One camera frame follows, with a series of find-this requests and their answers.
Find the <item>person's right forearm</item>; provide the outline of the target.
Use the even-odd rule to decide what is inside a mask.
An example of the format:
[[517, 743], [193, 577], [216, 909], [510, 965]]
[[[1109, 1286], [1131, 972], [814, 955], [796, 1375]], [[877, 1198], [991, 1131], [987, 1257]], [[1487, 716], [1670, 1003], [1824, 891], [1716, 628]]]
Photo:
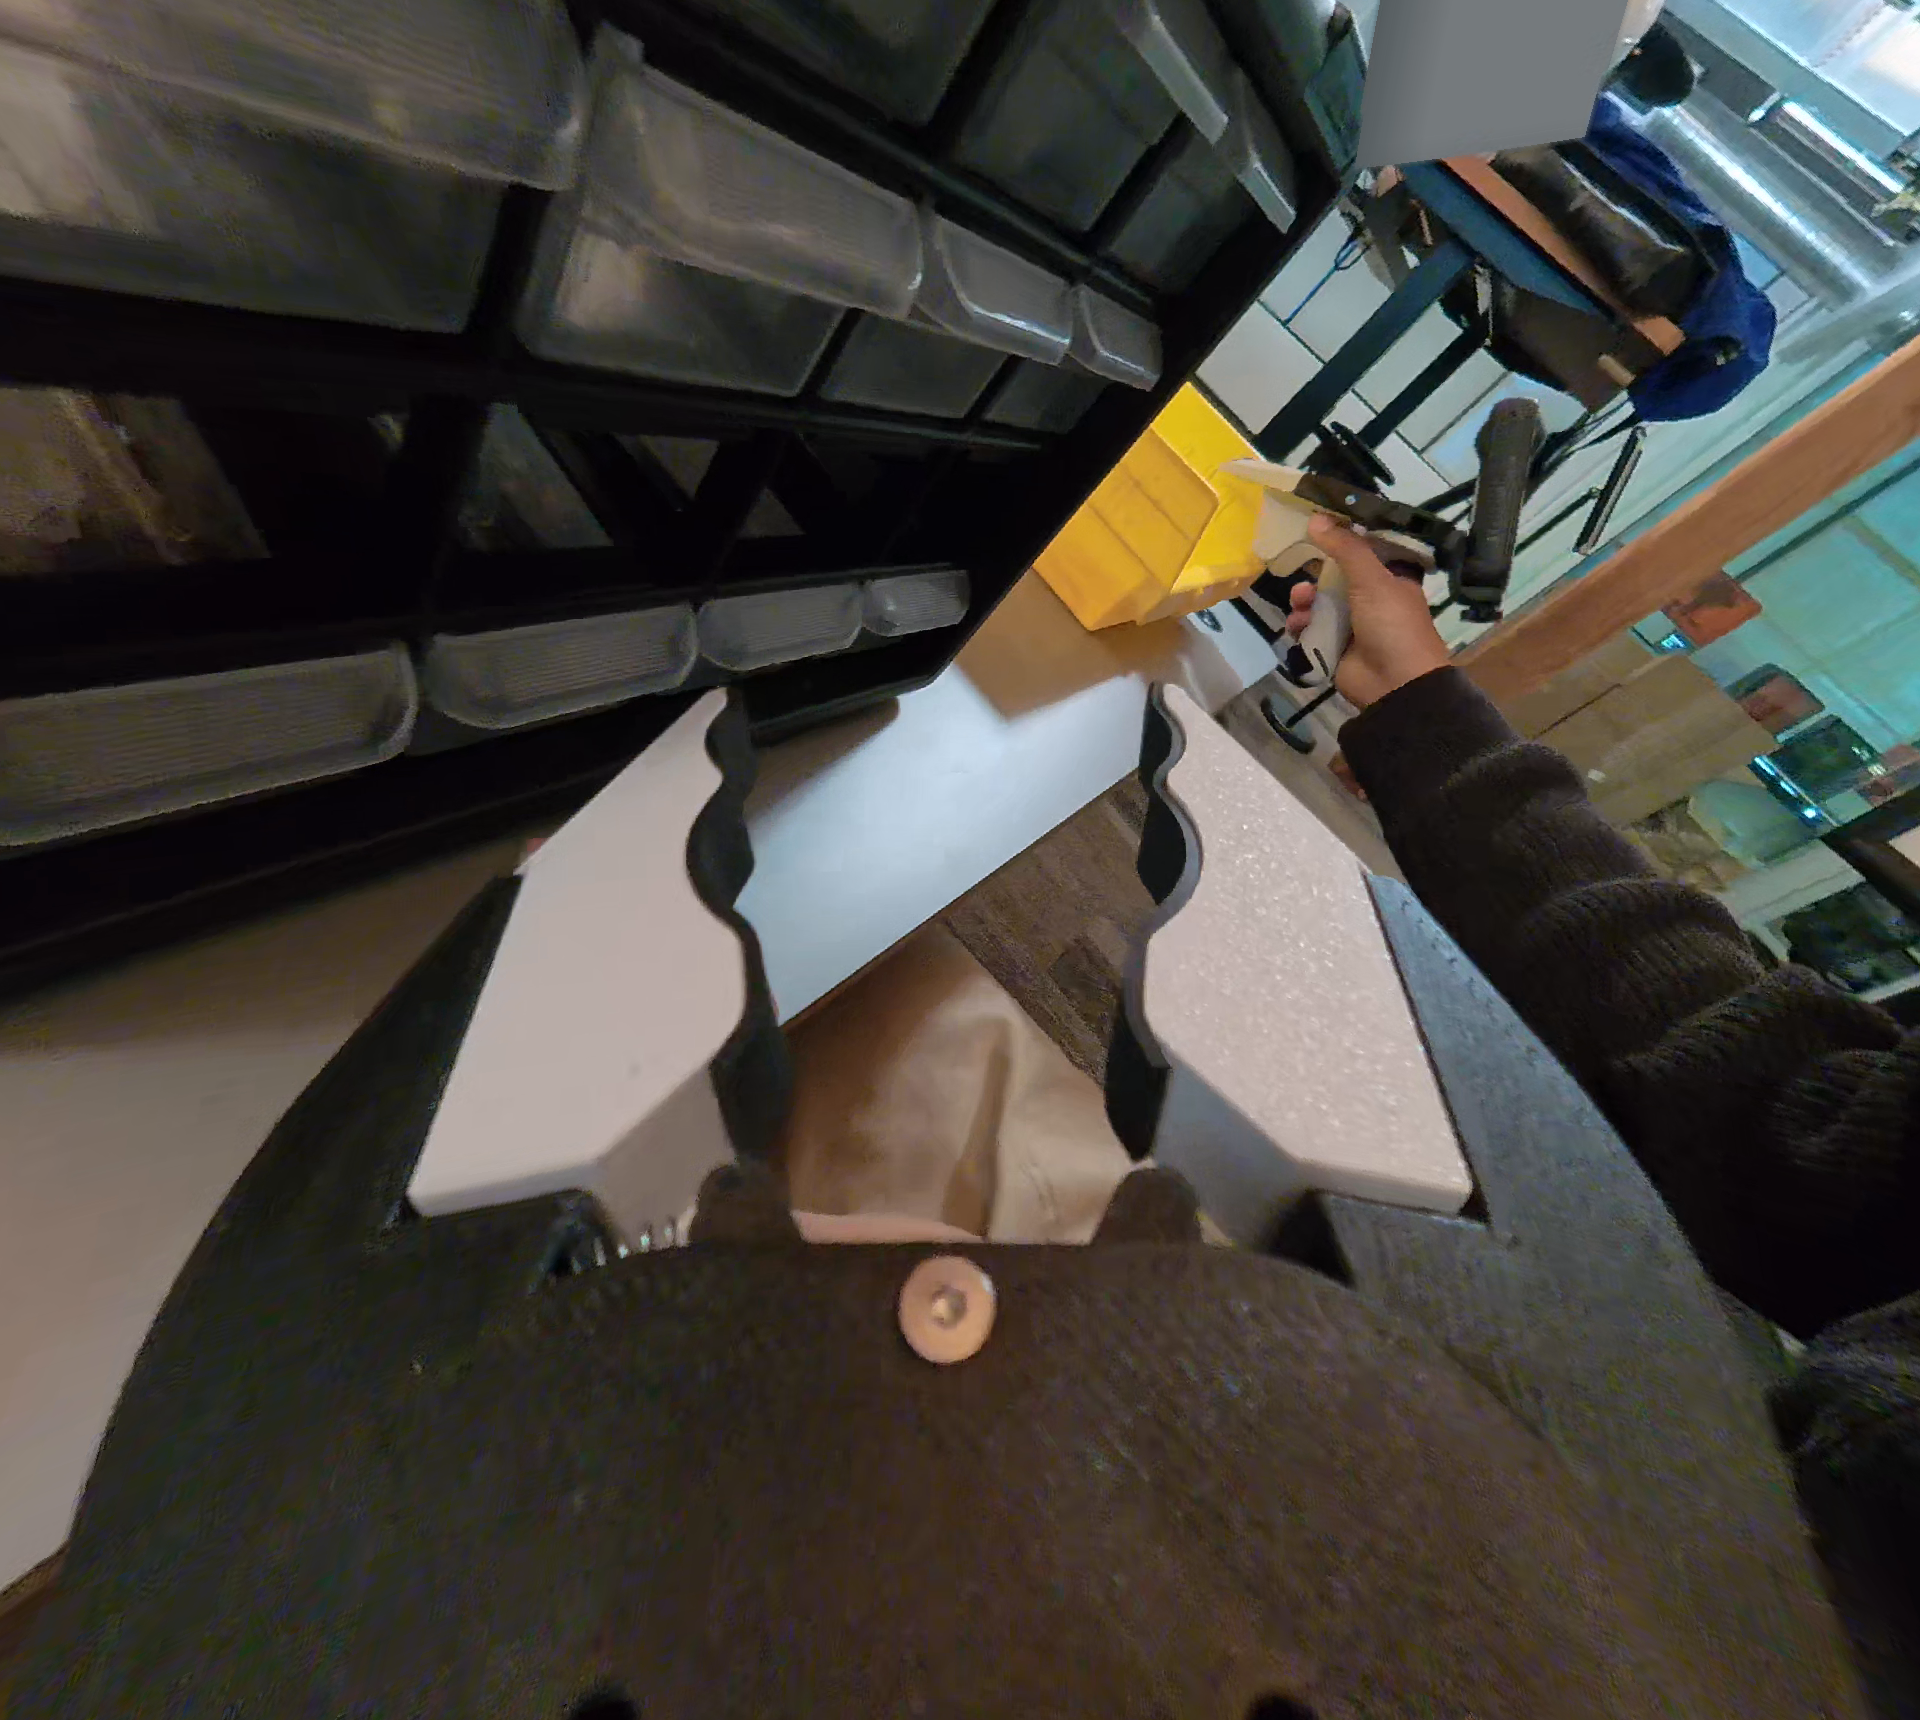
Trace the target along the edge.
[[1702, 1268], [1802, 1343], [1917, 1346], [1917, 1033], [1760, 958], [1453, 668], [1342, 730], [1411, 894], [1596, 1102]]

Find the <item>cardboard box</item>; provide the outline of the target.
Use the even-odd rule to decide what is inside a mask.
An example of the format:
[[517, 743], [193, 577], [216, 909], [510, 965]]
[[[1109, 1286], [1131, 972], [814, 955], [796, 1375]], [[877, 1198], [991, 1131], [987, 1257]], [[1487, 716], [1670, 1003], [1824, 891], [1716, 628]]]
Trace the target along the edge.
[[1505, 700], [1506, 722], [1580, 774], [1598, 814], [1638, 823], [1774, 749], [1769, 735], [1685, 654], [1621, 631], [1580, 661]]

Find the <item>person's beige pants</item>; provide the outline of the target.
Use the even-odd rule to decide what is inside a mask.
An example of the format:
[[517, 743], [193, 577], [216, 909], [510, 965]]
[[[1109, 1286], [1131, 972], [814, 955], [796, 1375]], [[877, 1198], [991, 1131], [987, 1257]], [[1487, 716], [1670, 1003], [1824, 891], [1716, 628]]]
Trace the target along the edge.
[[1084, 1244], [1132, 1172], [1102, 1089], [943, 924], [788, 1026], [784, 1187], [814, 1244]]

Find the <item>yellow plastic bin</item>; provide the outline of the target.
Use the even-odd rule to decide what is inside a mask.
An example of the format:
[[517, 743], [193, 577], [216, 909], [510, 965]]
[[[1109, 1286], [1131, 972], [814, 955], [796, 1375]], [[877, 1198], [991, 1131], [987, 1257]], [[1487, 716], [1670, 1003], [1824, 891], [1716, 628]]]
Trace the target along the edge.
[[1252, 458], [1236, 425], [1181, 388], [1035, 559], [1035, 575], [1081, 628], [1197, 613], [1262, 575], [1265, 492], [1230, 474]]

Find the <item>grey desk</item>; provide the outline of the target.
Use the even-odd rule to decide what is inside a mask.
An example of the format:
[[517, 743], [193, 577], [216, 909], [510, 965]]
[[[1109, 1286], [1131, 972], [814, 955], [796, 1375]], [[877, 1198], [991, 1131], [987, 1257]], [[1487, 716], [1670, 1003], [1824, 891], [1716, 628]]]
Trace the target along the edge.
[[[1272, 670], [1216, 623], [1086, 633], [1033, 577], [894, 708], [798, 735], [749, 804], [782, 1019], [1132, 774], [1145, 686], [1220, 708]], [[163, 1296], [305, 1082], [520, 835], [2, 1003], [2, 1586], [64, 1542]]]

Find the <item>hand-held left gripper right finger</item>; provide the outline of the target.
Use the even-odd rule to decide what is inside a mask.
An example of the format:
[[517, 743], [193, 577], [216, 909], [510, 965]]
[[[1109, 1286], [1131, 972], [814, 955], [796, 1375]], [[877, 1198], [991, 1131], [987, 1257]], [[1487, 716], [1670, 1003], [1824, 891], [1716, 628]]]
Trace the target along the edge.
[[1374, 873], [1197, 698], [1142, 712], [1135, 870], [1106, 1109], [1234, 1244], [1308, 1194], [1453, 1218], [1474, 1176]]

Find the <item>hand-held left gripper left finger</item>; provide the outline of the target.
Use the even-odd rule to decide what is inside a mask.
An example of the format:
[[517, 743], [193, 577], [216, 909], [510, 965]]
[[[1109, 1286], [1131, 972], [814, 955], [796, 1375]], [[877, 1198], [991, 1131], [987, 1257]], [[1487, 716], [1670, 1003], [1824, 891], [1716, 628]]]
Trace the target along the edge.
[[782, 1141], [793, 1067], [756, 933], [756, 746], [697, 696], [517, 870], [408, 1187], [425, 1218], [584, 1193], [668, 1241], [708, 1172]]

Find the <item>blue jacket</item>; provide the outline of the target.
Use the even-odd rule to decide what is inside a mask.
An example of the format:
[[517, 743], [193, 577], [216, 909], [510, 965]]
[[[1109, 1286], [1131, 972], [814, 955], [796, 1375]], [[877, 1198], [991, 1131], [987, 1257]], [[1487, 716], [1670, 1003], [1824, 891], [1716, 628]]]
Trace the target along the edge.
[[1644, 420], [1702, 418], [1734, 402], [1769, 365], [1778, 316], [1753, 284], [1721, 218], [1656, 144], [1632, 108], [1598, 91], [1584, 143], [1647, 198], [1656, 198], [1702, 245], [1707, 274], [1679, 310], [1664, 310], [1682, 342], [1628, 390]]

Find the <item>wooden beam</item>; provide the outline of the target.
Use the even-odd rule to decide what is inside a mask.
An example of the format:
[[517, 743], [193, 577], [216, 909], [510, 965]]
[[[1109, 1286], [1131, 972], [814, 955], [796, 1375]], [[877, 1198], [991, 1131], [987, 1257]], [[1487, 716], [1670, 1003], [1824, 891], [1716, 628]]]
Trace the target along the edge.
[[1907, 339], [1647, 532], [1484, 631], [1456, 655], [1460, 668], [1502, 704], [1526, 698], [1880, 467], [1915, 434], [1917, 339]]

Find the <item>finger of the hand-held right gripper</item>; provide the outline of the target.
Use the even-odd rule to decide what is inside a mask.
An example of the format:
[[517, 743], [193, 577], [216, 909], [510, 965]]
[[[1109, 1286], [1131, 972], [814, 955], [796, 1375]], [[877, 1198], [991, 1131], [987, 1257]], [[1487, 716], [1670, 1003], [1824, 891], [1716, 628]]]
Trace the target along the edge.
[[1318, 563], [1304, 474], [1262, 458], [1216, 468], [1216, 581], [1301, 575]]

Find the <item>person's dark knit sweater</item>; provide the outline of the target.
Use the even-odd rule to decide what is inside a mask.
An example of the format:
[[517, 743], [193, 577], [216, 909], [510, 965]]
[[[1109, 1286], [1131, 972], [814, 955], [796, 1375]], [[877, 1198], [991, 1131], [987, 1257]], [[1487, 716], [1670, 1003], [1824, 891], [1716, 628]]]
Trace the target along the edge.
[[1917, 1715], [1917, 1299], [1816, 1334], [1773, 1399], [1879, 1716]]

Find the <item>person's right hand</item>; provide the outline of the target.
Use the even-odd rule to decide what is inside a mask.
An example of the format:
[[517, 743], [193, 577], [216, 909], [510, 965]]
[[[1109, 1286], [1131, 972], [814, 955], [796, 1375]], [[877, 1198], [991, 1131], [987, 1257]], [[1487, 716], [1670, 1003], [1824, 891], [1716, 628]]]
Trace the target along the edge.
[[1374, 532], [1328, 513], [1308, 520], [1311, 553], [1319, 570], [1346, 581], [1351, 638], [1331, 673], [1340, 698], [1357, 712], [1375, 705], [1414, 677], [1444, 670], [1451, 654], [1431, 623], [1417, 563], [1386, 560]]

